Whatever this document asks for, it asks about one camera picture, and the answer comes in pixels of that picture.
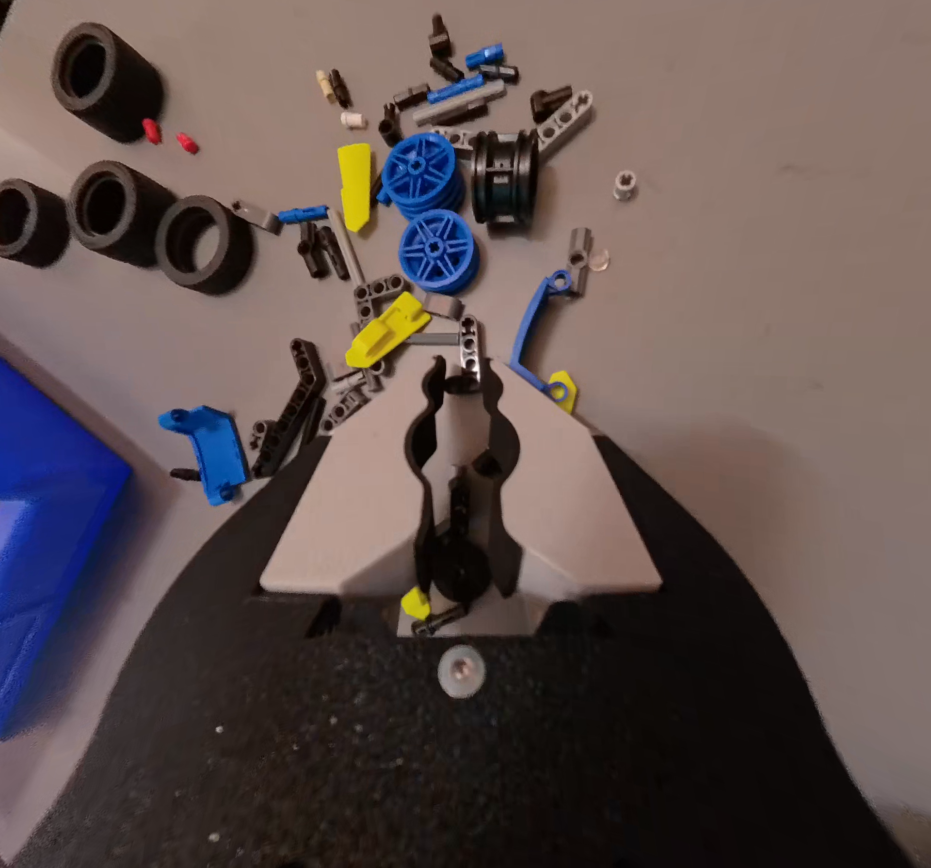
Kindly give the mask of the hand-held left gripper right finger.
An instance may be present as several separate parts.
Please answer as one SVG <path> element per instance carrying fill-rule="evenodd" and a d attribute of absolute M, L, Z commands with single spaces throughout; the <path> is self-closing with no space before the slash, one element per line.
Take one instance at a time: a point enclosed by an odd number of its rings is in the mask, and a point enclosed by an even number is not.
<path fill-rule="evenodd" d="M 636 528 L 597 438 L 510 367 L 486 363 L 492 414 L 512 429 L 516 462 L 500 487 L 505 594 L 537 607 L 598 595 L 652 594 L 660 572 Z"/>

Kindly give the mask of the dark grey L-shaped lego beam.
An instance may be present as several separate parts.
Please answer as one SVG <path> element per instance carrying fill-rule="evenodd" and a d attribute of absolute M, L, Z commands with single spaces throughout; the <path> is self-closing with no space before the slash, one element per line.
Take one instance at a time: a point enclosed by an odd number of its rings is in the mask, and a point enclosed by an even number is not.
<path fill-rule="evenodd" d="M 459 326 L 460 374 L 457 392 L 461 395 L 473 395 L 482 389 L 485 357 L 483 326 L 470 314 L 463 315 Z"/>

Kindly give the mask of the blue lego mudguard panel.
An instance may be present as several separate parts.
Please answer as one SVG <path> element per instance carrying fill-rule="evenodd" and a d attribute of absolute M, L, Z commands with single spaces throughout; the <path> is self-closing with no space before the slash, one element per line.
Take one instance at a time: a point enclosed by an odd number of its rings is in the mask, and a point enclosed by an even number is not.
<path fill-rule="evenodd" d="M 209 504 L 232 502 L 249 480 L 248 463 L 232 416 L 201 406 L 171 409 L 158 417 L 158 423 L 162 429 L 180 433 L 191 441 Z"/>

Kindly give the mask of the blue plastic box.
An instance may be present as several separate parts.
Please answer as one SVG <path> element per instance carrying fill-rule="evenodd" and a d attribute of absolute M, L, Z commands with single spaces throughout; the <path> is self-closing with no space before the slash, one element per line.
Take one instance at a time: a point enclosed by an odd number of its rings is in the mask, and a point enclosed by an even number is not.
<path fill-rule="evenodd" d="M 1 362 L 1 729 L 98 546 L 131 467 Z"/>

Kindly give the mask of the long yellow curved lego panel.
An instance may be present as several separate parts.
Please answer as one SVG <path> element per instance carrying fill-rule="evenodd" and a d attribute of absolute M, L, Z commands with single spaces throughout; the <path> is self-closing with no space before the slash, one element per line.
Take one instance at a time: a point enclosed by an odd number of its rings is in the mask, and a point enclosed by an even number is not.
<path fill-rule="evenodd" d="M 370 219 L 371 148 L 368 143 L 355 143 L 339 148 L 337 154 L 344 224 L 349 232 L 358 233 Z"/>

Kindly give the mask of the long grey lego axle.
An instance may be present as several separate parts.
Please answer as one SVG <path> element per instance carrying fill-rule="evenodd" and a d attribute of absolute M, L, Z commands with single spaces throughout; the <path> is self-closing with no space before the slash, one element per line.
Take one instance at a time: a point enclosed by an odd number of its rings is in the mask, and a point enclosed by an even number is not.
<path fill-rule="evenodd" d="M 346 271 L 347 277 L 353 283 L 355 289 L 366 287 L 368 281 L 365 279 L 358 258 L 356 257 L 355 248 L 348 234 L 343 214 L 336 208 L 328 207 L 327 221 L 329 229 L 339 247 L 343 268 Z"/>

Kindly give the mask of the black rubber lego tyre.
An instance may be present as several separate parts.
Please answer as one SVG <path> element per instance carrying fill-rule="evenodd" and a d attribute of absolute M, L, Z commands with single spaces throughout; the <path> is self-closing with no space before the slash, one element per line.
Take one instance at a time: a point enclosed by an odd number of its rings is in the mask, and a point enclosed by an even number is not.
<path fill-rule="evenodd" d="M 144 137 L 159 118 L 165 88 L 157 68 L 106 26 L 80 23 L 59 42 L 50 82 L 64 110 L 112 141 Z"/>
<path fill-rule="evenodd" d="M 195 263 L 200 236 L 215 229 L 217 245 L 203 267 Z M 234 292 L 250 272 L 254 242 L 250 225 L 227 206 L 205 195 L 174 202 L 162 215 L 156 233 L 157 265 L 175 285 L 202 295 Z"/>
<path fill-rule="evenodd" d="M 1 182 L 1 257 L 46 268 L 62 257 L 70 238 L 64 200 L 22 178 Z"/>
<path fill-rule="evenodd" d="M 98 161 L 76 176 L 66 218 L 72 237 L 97 256 L 151 269 L 158 224 L 175 201 L 169 189 L 132 167 Z"/>

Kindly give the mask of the yellow angular lego panel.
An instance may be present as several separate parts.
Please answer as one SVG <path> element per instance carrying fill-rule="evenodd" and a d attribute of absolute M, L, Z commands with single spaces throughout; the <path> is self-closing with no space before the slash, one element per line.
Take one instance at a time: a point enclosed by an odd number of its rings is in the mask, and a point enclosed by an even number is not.
<path fill-rule="evenodd" d="M 431 320 L 432 315 L 423 303 L 412 293 L 403 291 L 380 316 L 357 333 L 344 361 L 351 368 L 372 368 Z"/>

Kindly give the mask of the long black bent lego beam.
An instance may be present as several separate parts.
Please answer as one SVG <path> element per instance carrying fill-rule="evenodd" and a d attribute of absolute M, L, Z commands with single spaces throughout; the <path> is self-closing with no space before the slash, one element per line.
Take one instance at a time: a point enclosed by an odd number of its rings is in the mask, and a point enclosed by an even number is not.
<path fill-rule="evenodd" d="M 318 347 L 306 339 L 289 344 L 298 381 L 276 420 L 271 420 L 262 435 L 262 443 L 251 466 L 251 478 L 271 477 L 279 469 L 311 415 L 314 405 L 323 399 L 327 374 Z"/>

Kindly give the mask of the blue lego wheel rim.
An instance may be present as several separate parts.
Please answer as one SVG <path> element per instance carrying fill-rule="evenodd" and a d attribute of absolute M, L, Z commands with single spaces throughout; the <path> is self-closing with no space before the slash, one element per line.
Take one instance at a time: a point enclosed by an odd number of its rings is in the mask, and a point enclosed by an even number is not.
<path fill-rule="evenodd" d="M 465 181 L 453 145 L 434 132 L 401 141 L 385 160 L 378 199 L 406 221 L 436 210 L 459 211 Z"/>
<path fill-rule="evenodd" d="M 432 209 L 404 230 L 399 264 L 405 279 L 425 292 L 457 296 L 478 275 L 481 251 L 462 216 Z"/>

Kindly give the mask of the grey lego axle connector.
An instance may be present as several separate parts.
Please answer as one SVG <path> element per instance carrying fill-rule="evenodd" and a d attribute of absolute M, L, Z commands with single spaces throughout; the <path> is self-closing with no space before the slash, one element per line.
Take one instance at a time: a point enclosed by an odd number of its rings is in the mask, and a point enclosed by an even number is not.
<path fill-rule="evenodd" d="M 448 119 L 455 120 L 505 95 L 506 91 L 507 84 L 503 80 L 484 83 L 467 92 L 414 110 L 413 122 L 416 126 L 423 127 L 439 125 Z"/>

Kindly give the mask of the blue curved lego arch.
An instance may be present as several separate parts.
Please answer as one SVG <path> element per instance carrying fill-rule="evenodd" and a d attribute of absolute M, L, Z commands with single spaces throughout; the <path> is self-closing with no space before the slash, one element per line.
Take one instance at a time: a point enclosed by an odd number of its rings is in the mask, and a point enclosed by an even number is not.
<path fill-rule="evenodd" d="M 569 295 L 571 285 L 571 274 L 567 269 L 557 269 L 549 277 L 541 280 L 520 320 L 508 360 L 508 366 L 514 373 L 545 395 L 547 395 L 547 381 L 532 373 L 522 362 L 522 357 L 530 344 L 536 327 L 542 320 L 549 300 L 554 297 Z"/>

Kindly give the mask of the black lego wheel rim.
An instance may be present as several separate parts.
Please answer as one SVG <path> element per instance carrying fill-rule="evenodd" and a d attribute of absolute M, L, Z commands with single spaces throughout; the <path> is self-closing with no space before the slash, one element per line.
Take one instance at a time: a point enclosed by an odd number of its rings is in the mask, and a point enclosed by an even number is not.
<path fill-rule="evenodd" d="M 476 222 L 490 227 L 529 228 L 539 176 L 536 132 L 478 132 L 472 145 L 470 174 Z"/>

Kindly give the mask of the small dark grey L beam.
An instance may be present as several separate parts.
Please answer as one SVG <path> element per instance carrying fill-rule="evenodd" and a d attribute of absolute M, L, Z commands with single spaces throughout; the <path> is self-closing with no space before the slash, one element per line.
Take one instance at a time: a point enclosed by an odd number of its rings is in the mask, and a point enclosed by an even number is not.
<path fill-rule="evenodd" d="M 356 321 L 360 327 L 380 316 L 403 292 L 408 282 L 399 273 L 377 278 L 354 289 Z"/>

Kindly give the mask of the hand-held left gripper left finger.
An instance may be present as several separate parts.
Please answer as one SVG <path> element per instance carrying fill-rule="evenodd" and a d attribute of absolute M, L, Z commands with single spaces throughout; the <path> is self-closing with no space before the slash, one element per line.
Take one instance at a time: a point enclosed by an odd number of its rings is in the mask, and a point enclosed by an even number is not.
<path fill-rule="evenodd" d="M 260 584 L 270 594 L 400 597 L 424 572 L 446 360 L 419 361 L 376 401 L 320 438 L 317 465 Z"/>

